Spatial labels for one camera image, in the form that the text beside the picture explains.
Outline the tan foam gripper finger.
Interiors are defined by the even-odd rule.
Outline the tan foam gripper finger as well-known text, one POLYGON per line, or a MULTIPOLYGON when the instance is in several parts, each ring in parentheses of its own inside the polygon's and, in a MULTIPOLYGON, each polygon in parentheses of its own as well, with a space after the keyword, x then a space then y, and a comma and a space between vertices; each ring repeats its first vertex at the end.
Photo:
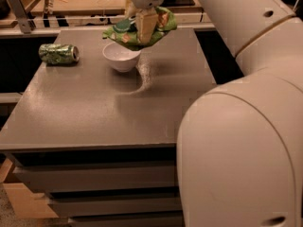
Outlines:
POLYGON ((136 7, 132 0, 125 0, 125 17, 131 18, 136 15, 136 7))
POLYGON ((147 44, 151 40, 157 19, 155 8, 142 9, 135 15, 137 38, 141 44, 147 44))

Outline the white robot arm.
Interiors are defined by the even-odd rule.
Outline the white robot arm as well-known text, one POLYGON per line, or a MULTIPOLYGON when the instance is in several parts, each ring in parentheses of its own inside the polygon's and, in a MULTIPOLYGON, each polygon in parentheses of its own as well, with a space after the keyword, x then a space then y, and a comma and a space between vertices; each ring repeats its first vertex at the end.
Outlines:
POLYGON ((178 132, 186 227, 301 227, 302 22, 281 0, 198 0, 243 76, 178 132))

